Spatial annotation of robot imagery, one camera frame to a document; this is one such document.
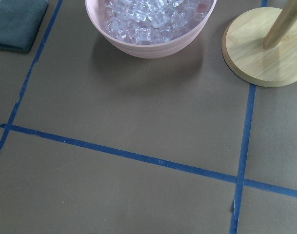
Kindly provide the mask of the pink bowl with ice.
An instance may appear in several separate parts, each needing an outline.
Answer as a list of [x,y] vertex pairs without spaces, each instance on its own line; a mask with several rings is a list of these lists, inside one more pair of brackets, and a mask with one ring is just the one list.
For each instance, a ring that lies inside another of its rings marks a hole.
[[116,48],[144,59],[189,45],[208,21],[214,0],[87,0],[87,14]]

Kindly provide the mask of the wooden stand with round base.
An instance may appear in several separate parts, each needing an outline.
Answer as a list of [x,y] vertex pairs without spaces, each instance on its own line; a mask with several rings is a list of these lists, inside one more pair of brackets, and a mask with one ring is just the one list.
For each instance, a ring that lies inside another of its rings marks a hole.
[[283,9],[261,7],[235,18],[226,28],[222,54],[244,81],[282,87],[297,81],[297,0]]

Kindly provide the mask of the dark folded cloth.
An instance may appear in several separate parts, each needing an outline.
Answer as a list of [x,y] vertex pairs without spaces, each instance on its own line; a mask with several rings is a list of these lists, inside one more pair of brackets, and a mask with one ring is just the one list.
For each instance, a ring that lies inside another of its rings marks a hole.
[[48,5],[47,0],[0,0],[0,50],[28,53]]

